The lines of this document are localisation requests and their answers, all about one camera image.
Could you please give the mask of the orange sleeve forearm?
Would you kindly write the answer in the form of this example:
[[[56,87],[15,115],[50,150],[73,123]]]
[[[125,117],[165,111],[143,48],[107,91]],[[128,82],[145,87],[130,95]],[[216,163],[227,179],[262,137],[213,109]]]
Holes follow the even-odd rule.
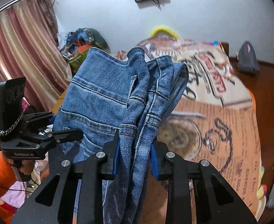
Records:
[[[15,173],[11,165],[4,159],[0,152],[0,198],[16,182]],[[13,213],[0,206],[0,218],[5,223],[10,223]]]

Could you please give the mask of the left hand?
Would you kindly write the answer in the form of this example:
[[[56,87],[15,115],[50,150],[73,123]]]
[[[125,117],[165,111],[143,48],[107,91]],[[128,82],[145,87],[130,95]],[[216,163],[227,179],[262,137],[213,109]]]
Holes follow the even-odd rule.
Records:
[[[3,152],[2,156],[11,165],[17,181],[25,182],[31,180],[35,160],[12,160],[6,158]]]

